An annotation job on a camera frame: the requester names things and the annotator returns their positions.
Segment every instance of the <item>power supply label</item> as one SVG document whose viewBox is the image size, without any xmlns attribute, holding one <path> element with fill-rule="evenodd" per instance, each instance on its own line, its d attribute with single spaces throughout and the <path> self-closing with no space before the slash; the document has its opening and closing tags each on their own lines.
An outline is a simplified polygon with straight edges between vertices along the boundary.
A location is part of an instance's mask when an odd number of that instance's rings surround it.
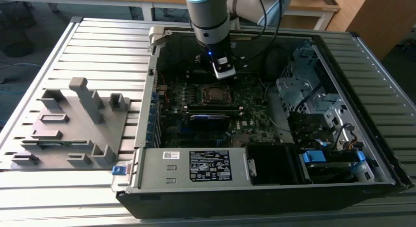
<svg viewBox="0 0 416 227">
<path fill-rule="evenodd" d="M 192 182 L 231 181 L 228 151 L 190 151 L 190 179 Z"/>
</svg>

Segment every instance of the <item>blue latch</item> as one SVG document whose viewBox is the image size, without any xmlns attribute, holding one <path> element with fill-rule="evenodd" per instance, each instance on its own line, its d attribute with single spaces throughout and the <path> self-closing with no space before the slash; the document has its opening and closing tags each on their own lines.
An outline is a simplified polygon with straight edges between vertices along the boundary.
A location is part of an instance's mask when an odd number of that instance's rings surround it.
<svg viewBox="0 0 416 227">
<path fill-rule="evenodd" d="M 364 160 L 366 160 L 364 152 L 359 151 L 359 152 L 358 152 L 358 156 L 359 156 L 360 161 L 364 161 Z"/>
<path fill-rule="evenodd" d="M 128 167 L 127 166 L 114 166 L 112 167 L 112 175 L 124 176 L 127 174 Z"/>
<path fill-rule="evenodd" d="M 327 162 L 324 152 L 323 151 L 307 151 L 303 153 L 303 158 L 306 163 L 315 163 L 315 162 Z"/>
</svg>

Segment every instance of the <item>metal bracket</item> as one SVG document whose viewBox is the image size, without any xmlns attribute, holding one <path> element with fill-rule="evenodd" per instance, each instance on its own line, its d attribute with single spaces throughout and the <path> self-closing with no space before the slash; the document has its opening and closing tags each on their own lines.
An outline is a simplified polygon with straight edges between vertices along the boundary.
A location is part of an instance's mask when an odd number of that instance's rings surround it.
<svg viewBox="0 0 416 227">
<path fill-rule="evenodd" d="M 279 78 L 276 80 L 276 85 L 284 100 L 298 98 L 302 90 L 310 91 L 312 89 L 307 80 L 298 80 L 287 77 Z"/>
<path fill-rule="evenodd" d="M 162 44 L 166 41 L 166 33 L 164 33 L 164 27 L 162 26 L 154 26 L 150 31 L 150 43 L 151 46 L 156 46 Z"/>
<path fill-rule="evenodd" d="M 327 111 L 339 99 L 339 94 L 316 94 L 312 98 L 314 109 L 316 111 Z"/>
</svg>

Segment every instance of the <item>gray carpet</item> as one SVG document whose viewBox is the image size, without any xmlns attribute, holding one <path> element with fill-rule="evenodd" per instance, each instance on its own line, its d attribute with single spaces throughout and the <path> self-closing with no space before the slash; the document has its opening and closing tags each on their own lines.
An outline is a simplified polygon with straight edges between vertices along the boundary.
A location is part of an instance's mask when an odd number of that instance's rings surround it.
<svg viewBox="0 0 416 227">
<path fill-rule="evenodd" d="M 46 3 L 32 3 L 31 9 L 38 24 L 26 30 L 31 41 L 35 43 L 35 52 L 22 58 L 10 58 L 0 52 L 0 62 L 6 63 L 36 63 L 43 64 L 54 46 L 64 32 L 68 22 L 74 16 L 104 19 L 132 19 L 131 9 L 122 6 L 99 5 L 68 5 L 59 4 L 59 12 L 54 13 Z M 188 13 L 183 9 L 155 9 L 156 20 L 188 22 Z M 142 10 L 135 9 L 134 15 L 143 19 Z M 416 101 L 416 51 L 403 53 L 395 48 L 387 58 L 384 65 L 396 78 L 411 99 Z M 38 73 L 36 67 L 8 67 L 0 69 L 0 76 L 6 77 L 6 83 L 0 84 L 0 91 L 24 92 Z M 0 128 L 22 99 L 23 94 L 8 95 L 0 93 Z"/>
</svg>

